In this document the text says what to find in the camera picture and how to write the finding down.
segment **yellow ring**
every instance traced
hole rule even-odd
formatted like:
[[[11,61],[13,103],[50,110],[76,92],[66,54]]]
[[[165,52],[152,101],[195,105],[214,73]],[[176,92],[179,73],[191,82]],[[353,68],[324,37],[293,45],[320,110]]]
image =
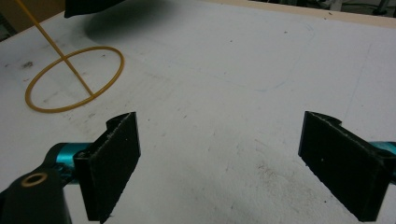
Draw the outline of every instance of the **yellow ring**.
[[[37,83],[37,81],[38,81],[42,76],[44,76],[44,74],[45,74],[46,72],[48,72],[53,66],[55,66],[55,65],[58,64],[58,63],[60,63],[60,62],[63,60],[62,58],[60,58],[60,59],[56,60],[55,62],[51,63],[50,65],[48,65],[48,66],[47,66],[46,68],[44,68],[41,72],[39,72],[39,73],[37,74],[37,76],[35,76],[35,77],[33,78],[32,82],[29,84],[29,86],[28,86],[27,89],[26,89],[26,93],[25,93],[25,101],[26,101],[26,104],[28,104],[29,107],[31,107],[33,110],[38,111],[38,112],[42,112],[42,113],[59,113],[59,112],[64,112],[64,111],[71,110],[71,109],[77,108],[77,107],[79,107],[79,106],[85,105],[85,104],[87,104],[88,102],[94,100],[94,99],[95,99],[96,97],[98,97],[99,95],[101,95],[103,92],[105,92],[108,88],[111,87],[111,85],[114,84],[114,82],[116,82],[117,78],[119,78],[119,76],[120,76],[120,74],[121,74],[121,72],[122,72],[122,69],[123,69],[123,67],[124,67],[124,61],[125,61],[125,60],[124,60],[124,57],[123,57],[122,53],[121,53],[119,50],[113,49],[113,48],[107,47],[107,46],[91,47],[91,48],[80,49],[80,50],[74,51],[74,52],[72,52],[72,53],[69,53],[69,54],[65,55],[65,58],[68,59],[68,58],[73,57],[73,56],[75,56],[75,55],[77,55],[77,54],[80,54],[80,53],[83,53],[83,52],[86,52],[86,51],[97,50],[97,49],[107,49],[107,50],[111,50],[111,51],[116,52],[116,53],[120,56],[120,67],[119,67],[119,70],[117,71],[116,75],[114,75],[114,77],[111,78],[110,81],[107,82],[107,84],[106,84],[102,89],[100,89],[99,91],[95,92],[95,93],[94,93],[93,95],[91,95],[90,97],[88,97],[88,98],[86,98],[86,99],[84,99],[84,100],[82,100],[82,101],[80,101],[80,102],[78,102],[78,103],[75,103],[75,104],[73,104],[73,105],[67,105],[67,106],[59,107],[59,108],[41,108],[41,107],[38,107],[38,106],[34,105],[33,102],[32,102],[32,97],[31,97],[31,93],[32,93],[33,87],[35,86],[35,84]]]
[[[30,181],[31,178],[39,176],[40,178],[35,180],[35,181]],[[46,173],[36,173],[36,174],[32,174],[27,176],[26,178],[24,178],[21,182],[21,185],[25,188],[30,188],[32,186],[41,184],[42,182],[44,182],[47,179],[48,175]]]

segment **yellow plastic object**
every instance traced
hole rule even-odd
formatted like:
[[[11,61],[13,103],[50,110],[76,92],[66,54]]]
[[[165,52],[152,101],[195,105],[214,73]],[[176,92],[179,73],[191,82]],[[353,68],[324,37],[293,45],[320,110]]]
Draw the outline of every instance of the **yellow plastic object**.
[[[74,109],[76,107],[79,107],[81,105],[85,105],[88,102],[92,101],[93,99],[98,97],[100,94],[105,92],[108,88],[110,88],[111,85],[113,85],[113,83],[120,76],[120,74],[122,72],[122,69],[123,69],[123,66],[124,66],[124,58],[122,56],[122,53],[119,50],[113,49],[111,47],[102,46],[102,47],[91,47],[91,48],[87,48],[87,49],[81,49],[81,50],[77,50],[77,51],[74,51],[72,53],[69,53],[67,55],[64,55],[61,52],[61,50],[58,48],[58,46],[56,46],[55,42],[50,38],[50,36],[41,27],[41,25],[38,23],[38,21],[35,19],[35,17],[30,13],[30,11],[27,9],[27,7],[23,4],[23,2],[21,2],[21,0],[16,0],[16,2],[21,7],[21,9],[26,13],[26,15],[29,17],[29,19],[33,22],[33,24],[38,29],[38,31],[40,31],[40,33],[49,41],[49,43],[52,45],[52,47],[56,50],[56,52],[59,54],[59,56],[61,56],[60,59],[58,59],[57,61],[51,63],[46,68],[44,68],[40,73],[38,73],[37,76],[35,76],[35,78],[33,78],[32,82],[27,87],[27,90],[26,90],[26,93],[25,93],[25,101],[26,101],[26,104],[28,104],[33,110],[36,110],[36,111],[39,111],[39,112],[43,112],[43,113],[59,113],[59,112],[64,112],[64,111],[67,111],[67,110],[70,110],[70,109]],[[106,49],[106,50],[111,50],[111,51],[116,52],[120,56],[120,67],[119,67],[119,70],[117,71],[116,75],[114,75],[114,77],[111,78],[110,81],[102,89],[100,89],[97,92],[92,92],[91,89],[88,87],[88,85],[85,83],[84,79],[82,79],[81,75],[78,73],[78,71],[73,66],[73,64],[71,64],[69,62],[68,59],[70,57],[73,57],[73,56],[77,55],[77,54],[80,54],[80,53],[83,53],[83,52],[86,52],[86,51],[96,50],[96,49]],[[88,98],[86,98],[86,99],[84,99],[84,100],[82,100],[82,101],[80,101],[80,102],[78,102],[76,104],[67,105],[67,106],[59,107],[59,108],[41,108],[41,107],[38,107],[38,106],[34,105],[33,102],[32,102],[32,98],[31,98],[31,93],[32,93],[33,87],[35,86],[37,81],[42,76],[44,76],[44,74],[46,72],[48,72],[53,66],[55,66],[56,64],[58,64],[60,62],[65,62],[67,64],[67,66],[70,68],[70,70],[72,70],[74,75],[78,78],[78,80],[82,84],[82,86],[88,92],[90,97],[88,97]]]

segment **yellow stick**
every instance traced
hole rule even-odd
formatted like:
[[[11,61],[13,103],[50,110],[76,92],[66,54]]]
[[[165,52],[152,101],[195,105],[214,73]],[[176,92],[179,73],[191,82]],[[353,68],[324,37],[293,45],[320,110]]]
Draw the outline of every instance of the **yellow stick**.
[[[29,19],[33,22],[35,27],[41,32],[41,34],[46,37],[46,39],[49,41],[49,43],[52,45],[52,47],[56,50],[56,52],[61,56],[62,60],[69,66],[69,68],[73,71],[73,73],[76,75],[78,80],[81,82],[81,84],[84,86],[85,90],[90,94],[93,95],[93,92],[91,89],[88,87],[87,83],[85,83],[84,79],[79,75],[78,71],[76,68],[69,62],[69,60],[64,57],[64,54],[61,52],[61,50],[56,46],[55,42],[50,38],[50,36],[44,31],[44,29],[41,27],[41,25],[38,23],[38,21],[35,19],[35,17],[30,13],[30,11],[27,9],[27,7],[21,2],[21,0],[16,0],[18,5],[20,5],[21,9],[26,13],[26,15],[29,17]]]

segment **table surface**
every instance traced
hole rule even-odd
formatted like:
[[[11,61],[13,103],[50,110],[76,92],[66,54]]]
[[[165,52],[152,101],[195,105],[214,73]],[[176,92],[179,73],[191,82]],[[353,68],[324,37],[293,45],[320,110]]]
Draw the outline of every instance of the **table surface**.
[[[42,25],[65,53],[111,46],[125,68],[93,102],[42,114],[24,92],[59,56],[37,29],[0,43],[0,189],[56,143],[94,141],[136,111],[142,157],[108,223],[358,223],[298,157],[301,129],[316,111],[367,141],[395,140],[394,19],[140,0]],[[70,60],[94,90],[119,66],[101,50]],[[33,90],[43,107],[86,96],[64,64]],[[79,187],[64,192],[74,223],[90,223]],[[390,186],[376,223],[395,223],[394,207]]]

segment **black speck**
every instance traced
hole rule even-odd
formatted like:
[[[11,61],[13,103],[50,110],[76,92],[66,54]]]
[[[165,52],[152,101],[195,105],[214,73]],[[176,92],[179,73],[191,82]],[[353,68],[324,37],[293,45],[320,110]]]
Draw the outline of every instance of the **black speck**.
[[[33,63],[32,62],[27,62],[27,63],[24,63],[23,65],[22,65],[22,68],[30,68],[30,67],[32,67],[33,66]]]

